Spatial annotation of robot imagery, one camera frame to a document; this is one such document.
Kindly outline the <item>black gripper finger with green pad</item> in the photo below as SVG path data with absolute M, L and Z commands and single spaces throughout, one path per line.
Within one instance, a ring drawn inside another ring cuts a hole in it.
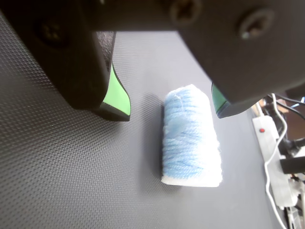
M 115 34 L 101 47 L 87 22 L 87 1 L 3 0 L 0 9 L 72 108 L 130 120 L 130 97 L 112 63 Z
M 170 19 L 213 88 L 219 118 L 305 82 L 302 0 L 169 0 Z

